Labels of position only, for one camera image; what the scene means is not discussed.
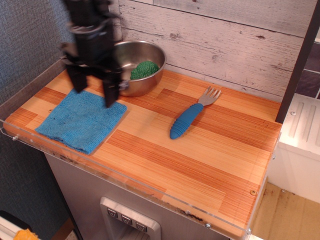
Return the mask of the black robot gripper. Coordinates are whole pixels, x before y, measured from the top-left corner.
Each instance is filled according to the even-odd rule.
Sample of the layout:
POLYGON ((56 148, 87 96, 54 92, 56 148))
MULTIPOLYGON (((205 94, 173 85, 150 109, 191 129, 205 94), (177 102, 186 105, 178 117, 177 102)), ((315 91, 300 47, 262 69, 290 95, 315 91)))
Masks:
POLYGON ((113 21, 100 17, 72 17, 67 24, 74 42, 60 45, 73 88, 80 93, 88 87, 87 76, 102 80, 105 106, 118 99, 122 68, 115 58, 113 21))

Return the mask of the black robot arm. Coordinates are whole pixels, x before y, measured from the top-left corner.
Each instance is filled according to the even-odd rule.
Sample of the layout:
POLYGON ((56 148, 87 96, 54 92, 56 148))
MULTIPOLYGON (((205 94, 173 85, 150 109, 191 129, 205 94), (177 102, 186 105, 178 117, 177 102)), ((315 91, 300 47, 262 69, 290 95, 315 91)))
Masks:
POLYGON ((113 19, 109 0, 66 0, 70 16, 68 30, 74 43, 62 43, 63 61, 73 84, 80 93, 87 88, 87 77, 102 81, 106 107, 118 99, 122 87, 122 67, 115 58, 113 19))

